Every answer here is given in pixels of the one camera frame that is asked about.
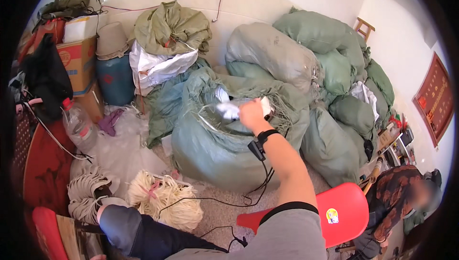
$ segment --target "leg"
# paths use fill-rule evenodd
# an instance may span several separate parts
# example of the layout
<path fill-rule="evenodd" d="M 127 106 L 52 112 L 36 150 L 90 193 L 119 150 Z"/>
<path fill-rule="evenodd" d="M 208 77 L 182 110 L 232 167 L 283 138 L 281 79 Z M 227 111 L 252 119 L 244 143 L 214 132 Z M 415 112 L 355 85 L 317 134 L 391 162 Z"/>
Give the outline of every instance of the leg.
<path fill-rule="evenodd" d="M 156 222 L 135 208 L 102 206 L 97 212 L 100 228 L 124 255 L 142 260 L 162 260 L 186 248 L 227 250 L 191 233 Z"/>
<path fill-rule="evenodd" d="M 359 237 L 353 240 L 355 254 L 348 258 L 355 260 L 373 259 L 379 254 L 381 246 L 372 236 L 372 229 L 366 229 Z"/>

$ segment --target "red plastic chair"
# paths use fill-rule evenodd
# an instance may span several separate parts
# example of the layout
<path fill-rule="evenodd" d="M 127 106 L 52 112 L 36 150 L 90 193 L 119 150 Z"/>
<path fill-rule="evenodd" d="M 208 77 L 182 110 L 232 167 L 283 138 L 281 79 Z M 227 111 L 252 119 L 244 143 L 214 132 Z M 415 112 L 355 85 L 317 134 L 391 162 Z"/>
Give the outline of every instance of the red plastic chair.
<path fill-rule="evenodd" d="M 50 260 L 68 260 L 64 244 L 60 238 L 56 213 L 46 207 L 35 207 L 32 212 L 33 222 L 37 227 L 41 249 Z"/>
<path fill-rule="evenodd" d="M 356 238 L 367 227 L 369 217 L 368 203 L 362 189 L 357 184 L 343 183 L 317 194 L 316 197 L 322 236 L 325 239 L 326 248 Z M 236 219 L 236 224 L 250 228 L 256 234 L 261 219 L 271 210 L 272 208 L 249 214 L 240 214 Z M 333 218 L 333 211 L 336 211 L 337 218 Z"/>

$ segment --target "plastic water bottle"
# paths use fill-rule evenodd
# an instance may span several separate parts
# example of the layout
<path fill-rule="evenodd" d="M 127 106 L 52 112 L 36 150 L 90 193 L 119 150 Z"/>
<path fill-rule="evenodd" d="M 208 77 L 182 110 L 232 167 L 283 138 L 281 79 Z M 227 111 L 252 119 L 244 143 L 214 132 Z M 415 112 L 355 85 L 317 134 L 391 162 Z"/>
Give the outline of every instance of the plastic water bottle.
<path fill-rule="evenodd" d="M 64 108 L 64 127 L 68 137 L 84 154 L 95 146 L 98 129 L 89 118 L 84 108 L 75 101 L 66 98 Z"/>

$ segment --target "hand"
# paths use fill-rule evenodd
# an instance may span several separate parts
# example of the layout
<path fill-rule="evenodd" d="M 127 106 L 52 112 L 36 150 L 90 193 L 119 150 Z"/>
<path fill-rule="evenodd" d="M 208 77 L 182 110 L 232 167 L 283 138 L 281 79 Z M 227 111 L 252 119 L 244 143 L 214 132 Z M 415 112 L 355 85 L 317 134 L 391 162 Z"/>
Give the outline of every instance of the hand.
<path fill-rule="evenodd" d="M 392 234 L 392 230 L 389 231 L 389 233 L 386 236 L 386 240 L 380 243 L 381 247 L 386 247 L 389 245 L 389 236 Z"/>
<path fill-rule="evenodd" d="M 262 131 L 272 129 L 271 125 L 263 117 L 260 98 L 256 98 L 239 106 L 240 122 L 257 136 Z"/>
<path fill-rule="evenodd" d="M 107 260 L 107 255 L 96 255 L 92 257 L 90 260 Z"/>

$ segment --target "red cable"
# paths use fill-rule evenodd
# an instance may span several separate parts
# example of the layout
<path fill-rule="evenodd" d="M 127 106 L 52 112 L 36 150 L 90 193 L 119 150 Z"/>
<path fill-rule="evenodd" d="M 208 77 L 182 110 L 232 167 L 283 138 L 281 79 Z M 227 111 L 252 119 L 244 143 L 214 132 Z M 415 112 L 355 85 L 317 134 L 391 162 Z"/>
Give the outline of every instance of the red cable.
<path fill-rule="evenodd" d="M 220 15 L 220 5 L 221 5 L 221 3 L 222 3 L 222 0 L 219 1 L 219 9 L 217 11 L 217 18 L 215 19 L 215 21 L 217 21 L 217 19 L 219 18 L 219 15 Z M 142 8 L 142 9 L 117 8 L 117 7 L 112 7 L 112 6 L 108 6 L 108 5 L 102 5 L 102 8 L 103 7 L 107 7 L 107 8 L 111 8 L 111 9 L 117 9 L 117 10 L 124 10 L 124 11 L 143 11 L 143 10 L 148 10 L 148 9 L 153 9 L 153 8 L 159 7 L 159 5 L 148 7 L 148 8 Z"/>

